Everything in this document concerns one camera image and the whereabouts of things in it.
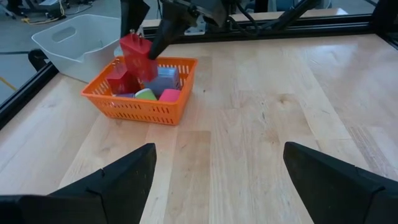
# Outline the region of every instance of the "red block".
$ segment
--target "red block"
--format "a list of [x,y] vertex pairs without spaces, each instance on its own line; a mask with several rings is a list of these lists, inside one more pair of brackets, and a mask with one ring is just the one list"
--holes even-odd
[[136,93],[141,90],[136,77],[131,75],[123,63],[115,65],[113,71],[106,77],[113,94]]
[[148,59],[152,42],[137,34],[128,34],[120,39],[127,70],[145,82],[157,77],[157,62]]

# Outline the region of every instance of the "basket rim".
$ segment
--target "basket rim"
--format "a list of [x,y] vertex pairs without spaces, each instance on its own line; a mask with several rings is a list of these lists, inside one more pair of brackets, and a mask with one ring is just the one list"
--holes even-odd
[[[192,69],[190,69],[188,76],[192,77],[194,72],[195,72],[195,68],[198,64],[198,59],[196,58],[183,58],[183,57],[158,57],[161,59],[176,59],[176,60],[191,60],[194,61],[193,65],[192,65]],[[114,100],[114,96],[106,96],[106,95],[97,95],[97,94],[92,94],[92,93],[85,93],[85,91],[87,91],[87,88],[93,84],[93,82],[95,82],[100,76],[101,74],[106,70],[108,66],[104,67],[104,69],[97,75],[95,76],[94,79],[92,79],[92,81],[89,82],[89,84],[87,84],[84,89],[82,89],[82,91],[80,92],[81,96],[85,96],[87,98],[97,98],[97,99],[104,99],[104,100]],[[165,102],[165,101],[159,101],[159,100],[142,100],[142,99],[137,99],[137,98],[127,98],[127,97],[118,97],[118,100],[122,100],[122,101],[126,101],[126,102],[130,102],[130,103],[152,103],[152,104],[157,104],[157,105],[169,105],[169,106],[175,106],[178,105],[179,99],[175,102]]]

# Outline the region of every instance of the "floor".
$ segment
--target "floor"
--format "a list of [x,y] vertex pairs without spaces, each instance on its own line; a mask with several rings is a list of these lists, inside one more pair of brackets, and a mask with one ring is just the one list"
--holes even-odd
[[[145,0],[150,6],[147,19],[156,19],[156,0]],[[340,7],[349,14],[370,13],[374,7],[364,0],[333,0],[333,7]],[[67,13],[73,13],[76,8],[69,9]],[[93,7],[84,13],[102,16],[119,17],[120,7],[118,0],[97,0]],[[41,20],[41,15],[33,15],[32,19]],[[56,23],[30,26],[20,21],[13,21],[10,17],[0,14],[0,52],[29,51],[38,46],[31,40],[33,34],[42,31]],[[0,55],[0,76],[4,77],[16,88],[22,86],[33,74],[34,68],[29,63],[26,55]],[[0,82],[0,103],[7,99],[13,91]]]
[[398,51],[378,36],[164,55],[198,59],[180,125],[109,119],[80,96],[82,82],[57,75],[0,130],[0,194],[48,194],[147,142],[157,164],[141,223],[313,223],[282,159],[286,141],[398,180]]

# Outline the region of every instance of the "metal frame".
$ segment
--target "metal frame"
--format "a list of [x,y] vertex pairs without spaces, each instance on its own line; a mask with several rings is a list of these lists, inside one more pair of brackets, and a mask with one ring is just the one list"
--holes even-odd
[[[388,33],[397,32],[398,26],[395,18],[398,13],[398,1],[380,0],[372,14],[355,16],[330,16],[330,17],[309,17],[298,19],[286,30],[263,32],[255,39],[279,39],[297,37],[321,37],[334,35],[357,35],[377,34],[396,49],[397,42],[393,41]],[[258,21],[259,24],[269,22],[268,20]],[[239,22],[242,27],[250,28],[250,22]],[[157,27],[144,29],[146,38],[153,39]],[[253,40],[240,33],[238,30],[229,32],[206,33],[205,35],[181,36],[175,44],[195,42],[219,42],[232,40]],[[8,100],[0,105],[0,129],[12,119],[18,112],[37,94],[57,73],[58,70],[52,63],[44,62],[44,55],[41,51],[35,50],[29,54],[33,66],[39,71]]]

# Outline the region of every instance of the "orange basket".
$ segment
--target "orange basket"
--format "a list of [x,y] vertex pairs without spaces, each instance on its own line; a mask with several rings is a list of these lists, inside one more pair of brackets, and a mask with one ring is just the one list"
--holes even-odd
[[[124,62],[124,57],[117,58]],[[180,98],[176,102],[169,103],[112,96],[111,89],[106,81],[107,74],[113,70],[112,63],[107,65],[85,87],[81,94],[87,97],[103,114],[110,118],[177,125],[180,122],[185,105],[192,91],[195,67],[198,60],[194,58],[159,57],[157,62],[160,67],[173,67],[177,68],[180,72],[182,89]]]

